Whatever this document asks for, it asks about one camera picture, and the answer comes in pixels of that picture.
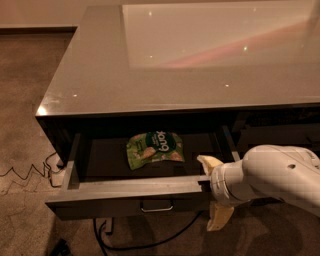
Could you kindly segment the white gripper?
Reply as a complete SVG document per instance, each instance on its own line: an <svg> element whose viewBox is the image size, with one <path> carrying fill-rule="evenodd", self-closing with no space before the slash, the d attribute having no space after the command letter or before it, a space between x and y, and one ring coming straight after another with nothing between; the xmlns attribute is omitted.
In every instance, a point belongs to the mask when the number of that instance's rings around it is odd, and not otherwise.
<svg viewBox="0 0 320 256"><path fill-rule="evenodd" d="M207 176L211 175L212 193L220 203L211 202L209 205L207 231L219 231L225 227L234 212L233 207L227 206L247 203L256 199L257 194L247 182L241 161L223 164L219 159L208 155L198 155L197 160L201 163L204 173Z"/></svg>

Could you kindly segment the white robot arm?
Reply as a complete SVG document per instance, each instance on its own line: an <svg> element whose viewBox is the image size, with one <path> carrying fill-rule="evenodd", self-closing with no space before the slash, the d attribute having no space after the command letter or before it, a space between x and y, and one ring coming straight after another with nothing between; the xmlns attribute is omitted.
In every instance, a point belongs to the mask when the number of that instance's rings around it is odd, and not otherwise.
<svg viewBox="0 0 320 256"><path fill-rule="evenodd" d="M320 216L319 157L307 148L259 145L231 163L207 155L197 160L214 197L209 206L209 231L222 229L235 207L268 197Z"/></svg>

